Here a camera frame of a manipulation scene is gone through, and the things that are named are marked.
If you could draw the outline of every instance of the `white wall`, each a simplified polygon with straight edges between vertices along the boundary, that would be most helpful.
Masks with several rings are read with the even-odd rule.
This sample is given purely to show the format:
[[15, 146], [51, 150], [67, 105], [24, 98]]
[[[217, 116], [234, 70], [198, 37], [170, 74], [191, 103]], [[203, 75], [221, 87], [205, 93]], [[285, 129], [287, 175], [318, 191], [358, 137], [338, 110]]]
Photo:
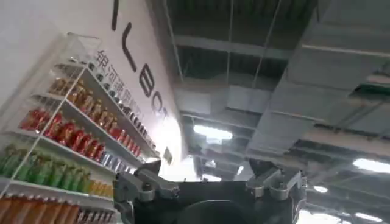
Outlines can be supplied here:
[[[67, 32], [91, 35], [102, 40], [110, 62], [132, 93], [142, 113], [148, 133], [157, 143], [158, 150], [169, 147], [174, 162], [180, 161], [186, 145], [180, 131], [171, 84], [157, 46], [157, 37], [143, 0], [119, 1], [118, 25], [111, 30], [113, 1], [107, 0], [5, 0], [0, 3], [0, 106], [16, 91], [17, 86], [28, 77], [40, 57], [60, 34]], [[132, 30], [127, 38], [127, 47], [138, 67], [134, 73], [123, 54], [121, 38], [128, 22]], [[155, 90], [161, 93], [170, 118], [164, 122], [152, 111], [148, 99], [138, 83], [139, 72], [147, 63], [154, 75]]]

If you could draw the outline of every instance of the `white shelf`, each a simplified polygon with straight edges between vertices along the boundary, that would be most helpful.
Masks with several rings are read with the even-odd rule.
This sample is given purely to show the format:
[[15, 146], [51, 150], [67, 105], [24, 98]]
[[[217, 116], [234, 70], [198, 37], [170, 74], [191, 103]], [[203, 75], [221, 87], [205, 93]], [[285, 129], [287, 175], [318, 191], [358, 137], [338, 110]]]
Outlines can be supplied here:
[[95, 77], [93, 72], [86, 68], [81, 79], [84, 81], [84, 86], [92, 90], [94, 97], [101, 99], [103, 105], [109, 108], [110, 112], [118, 118], [118, 124], [126, 130], [126, 133], [131, 135], [135, 142], [141, 147], [141, 151], [147, 157], [158, 158], [157, 153], [152, 149], [140, 131], [129, 120], [128, 116], [121, 110], [118, 104], [112, 99], [108, 92], [102, 86], [102, 83]]
[[[0, 186], [6, 185], [10, 179], [0, 177]], [[84, 194], [80, 192], [67, 191], [59, 188], [42, 186], [24, 181], [13, 180], [7, 189], [7, 193], [13, 194], [32, 194], [41, 195], [42, 197], [55, 197], [63, 200], [78, 203], [81, 206], [91, 206], [94, 208], [104, 208], [114, 211], [113, 200], [111, 198], [101, 197], [97, 195]]]
[[[23, 135], [23, 136], [28, 136], [28, 137], [33, 137], [36, 138], [38, 137], [38, 134], [32, 132], [32, 131], [27, 131], [27, 130], [22, 130], [22, 129], [17, 129], [14, 131], [11, 131], [12, 133], [18, 134], [18, 135]], [[63, 156], [64, 158], [69, 158], [72, 161], [76, 162], [80, 166], [88, 167], [93, 171], [97, 171], [98, 173], [104, 174], [109, 177], [114, 177], [116, 173], [109, 169], [108, 167], [92, 160], [89, 159], [80, 153], [77, 153], [70, 148], [59, 144], [56, 141], [53, 141], [47, 137], [42, 136], [40, 138], [40, 141], [38, 142], [38, 145], [50, 149], [53, 153], [56, 153], [60, 156]]]
[[100, 127], [95, 121], [89, 118], [86, 114], [81, 112], [76, 106], [73, 105], [68, 99], [64, 99], [63, 96], [58, 96], [49, 93], [40, 93], [37, 96], [50, 98], [54, 100], [64, 100], [64, 104], [61, 107], [63, 114], [68, 119], [74, 119], [76, 125], [84, 127], [86, 132], [91, 132], [96, 138], [105, 142], [107, 151], [122, 158], [123, 161], [129, 163], [133, 167], [139, 167], [142, 165], [142, 161], [137, 158], [129, 149], [124, 147], [120, 142], [108, 134], [102, 127]]

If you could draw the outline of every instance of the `ceiling light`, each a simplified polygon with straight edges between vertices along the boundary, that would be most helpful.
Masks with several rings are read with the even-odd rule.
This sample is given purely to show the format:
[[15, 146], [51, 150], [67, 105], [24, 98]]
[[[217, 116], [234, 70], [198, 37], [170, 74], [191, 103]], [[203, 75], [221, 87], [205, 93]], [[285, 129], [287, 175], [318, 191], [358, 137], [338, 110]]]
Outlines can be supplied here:
[[240, 175], [241, 172], [243, 171], [243, 169], [244, 169], [244, 167], [243, 167], [243, 166], [240, 166], [240, 167], [238, 168], [237, 175]]
[[322, 187], [322, 186], [314, 186], [314, 190], [320, 192], [320, 193], [326, 193], [328, 192], [328, 189], [326, 187]]
[[233, 137], [232, 133], [229, 131], [210, 128], [203, 125], [195, 125], [194, 131], [209, 138], [229, 140]]
[[381, 163], [369, 159], [357, 159], [353, 162], [353, 165], [360, 169], [369, 170], [378, 173], [390, 173], [390, 164]]
[[221, 177], [216, 177], [209, 174], [203, 174], [202, 179], [204, 178], [207, 179], [207, 181], [209, 182], [220, 182], [222, 180]]
[[355, 214], [355, 216], [359, 217], [361, 219], [367, 219], [367, 220], [370, 220], [370, 221], [373, 221], [373, 222], [382, 222], [381, 218], [378, 218], [378, 217], [375, 217], [375, 216], [371, 216], [371, 215], [367, 215], [367, 214], [363, 214], [363, 213], [360, 213], [360, 212], [357, 212]]
[[206, 166], [215, 168], [216, 167], [215, 160], [207, 161]]

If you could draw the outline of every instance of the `ceiling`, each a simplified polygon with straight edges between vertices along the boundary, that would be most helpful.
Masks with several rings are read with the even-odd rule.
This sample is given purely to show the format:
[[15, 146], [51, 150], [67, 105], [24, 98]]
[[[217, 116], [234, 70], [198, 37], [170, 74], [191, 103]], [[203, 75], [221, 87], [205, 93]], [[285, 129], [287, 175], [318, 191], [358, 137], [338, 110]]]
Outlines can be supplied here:
[[[308, 191], [312, 209], [390, 222], [390, 175], [352, 165], [390, 163], [390, 2], [167, 0], [153, 9], [199, 175], [237, 180], [248, 158], [272, 161], [329, 189]], [[194, 125], [233, 138], [208, 144]]]

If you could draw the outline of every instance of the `bolt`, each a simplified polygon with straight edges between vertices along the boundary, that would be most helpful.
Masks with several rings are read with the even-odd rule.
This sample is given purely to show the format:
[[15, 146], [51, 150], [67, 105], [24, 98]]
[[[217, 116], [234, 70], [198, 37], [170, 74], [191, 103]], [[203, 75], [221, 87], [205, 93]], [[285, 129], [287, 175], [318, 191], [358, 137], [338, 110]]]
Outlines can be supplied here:
[[142, 184], [142, 190], [143, 191], [151, 191], [152, 190], [152, 185], [149, 183], [143, 183]]

